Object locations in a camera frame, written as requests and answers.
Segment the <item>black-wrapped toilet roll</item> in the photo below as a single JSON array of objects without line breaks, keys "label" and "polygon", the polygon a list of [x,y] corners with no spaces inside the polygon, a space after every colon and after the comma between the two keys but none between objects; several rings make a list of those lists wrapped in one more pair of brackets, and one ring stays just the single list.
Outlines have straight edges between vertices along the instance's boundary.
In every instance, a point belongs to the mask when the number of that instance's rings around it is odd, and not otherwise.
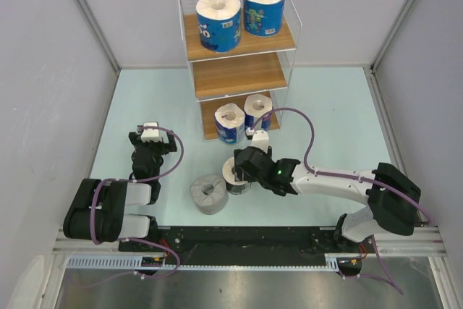
[{"label": "black-wrapped toilet roll", "polygon": [[241,195],[251,188],[251,183],[239,181],[235,177],[234,158],[229,158],[222,167],[222,176],[226,182],[226,190],[232,195]]}]

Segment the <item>grey toilet roll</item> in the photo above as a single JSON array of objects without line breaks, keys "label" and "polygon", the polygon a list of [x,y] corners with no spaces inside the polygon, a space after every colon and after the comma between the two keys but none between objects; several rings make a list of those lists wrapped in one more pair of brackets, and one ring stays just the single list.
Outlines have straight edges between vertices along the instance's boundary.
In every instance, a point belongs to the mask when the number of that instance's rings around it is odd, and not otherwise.
[{"label": "grey toilet roll", "polygon": [[190,186],[190,194],[197,209],[205,215],[222,211],[229,200],[224,178],[215,174],[196,179]]}]

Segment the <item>blue white-striped toilet roll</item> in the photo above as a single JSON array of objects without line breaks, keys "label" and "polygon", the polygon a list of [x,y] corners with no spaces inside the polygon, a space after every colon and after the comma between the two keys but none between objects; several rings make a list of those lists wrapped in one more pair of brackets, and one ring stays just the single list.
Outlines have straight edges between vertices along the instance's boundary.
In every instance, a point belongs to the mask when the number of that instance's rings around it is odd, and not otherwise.
[{"label": "blue white-striped toilet roll", "polygon": [[[273,102],[271,98],[263,94],[252,94],[246,98],[244,112],[245,112],[245,127],[251,128],[254,123],[265,113],[273,109]],[[256,130],[269,131],[271,126],[272,114],[267,114],[255,126]]]}]

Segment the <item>blue-wrapped toilet roll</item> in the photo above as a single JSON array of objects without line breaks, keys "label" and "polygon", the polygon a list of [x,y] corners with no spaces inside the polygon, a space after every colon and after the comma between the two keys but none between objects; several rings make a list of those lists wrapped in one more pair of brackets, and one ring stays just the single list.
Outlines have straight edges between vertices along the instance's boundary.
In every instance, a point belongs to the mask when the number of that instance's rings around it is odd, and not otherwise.
[{"label": "blue-wrapped toilet roll", "polygon": [[241,40],[240,0],[198,0],[195,9],[203,47],[223,53],[238,46]]}]

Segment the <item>blue cartoon-print toilet roll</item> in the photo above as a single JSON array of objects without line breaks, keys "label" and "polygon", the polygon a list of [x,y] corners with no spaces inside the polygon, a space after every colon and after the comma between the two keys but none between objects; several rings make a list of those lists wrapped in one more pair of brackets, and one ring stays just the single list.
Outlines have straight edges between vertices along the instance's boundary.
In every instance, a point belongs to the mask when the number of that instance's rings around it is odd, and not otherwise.
[{"label": "blue cartoon-print toilet roll", "polygon": [[243,0],[245,30],[255,36],[276,35],[283,24],[285,0]]}]

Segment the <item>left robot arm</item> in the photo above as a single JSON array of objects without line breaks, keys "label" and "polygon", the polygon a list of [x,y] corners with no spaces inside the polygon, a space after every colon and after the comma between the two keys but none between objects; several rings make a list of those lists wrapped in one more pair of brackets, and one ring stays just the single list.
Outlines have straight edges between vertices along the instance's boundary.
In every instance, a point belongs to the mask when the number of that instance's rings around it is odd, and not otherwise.
[{"label": "left robot arm", "polygon": [[129,178],[83,179],[64,218],[65,237],[97,245],[134,238],[146,251],[158,246],[160,234],[151,228],[156,220],[125,210],[127,206],[156,203],[161,191],[159,180],[178,167],[184,146],[178,135],[156,122],[139,126],[128,138],[134,148]]}]

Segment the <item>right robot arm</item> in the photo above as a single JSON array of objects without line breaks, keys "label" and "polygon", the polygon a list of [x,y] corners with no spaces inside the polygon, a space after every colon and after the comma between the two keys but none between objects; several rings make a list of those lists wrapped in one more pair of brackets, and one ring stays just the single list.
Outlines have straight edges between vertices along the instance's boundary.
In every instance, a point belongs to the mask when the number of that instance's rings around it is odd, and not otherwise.
[{"label": "right robot arm", "polygon": [[308,169],[301,161],[274,161],[271,151],[248,146],[234,151],[238,178],[257,182],[263,189],[286,195],[319,194],[362,205],[355,213],[343,214],[336,225],[334,244],[350,252],[377,233],[408,237],[415,230],[420,188],[392,164],[359,172]]}]

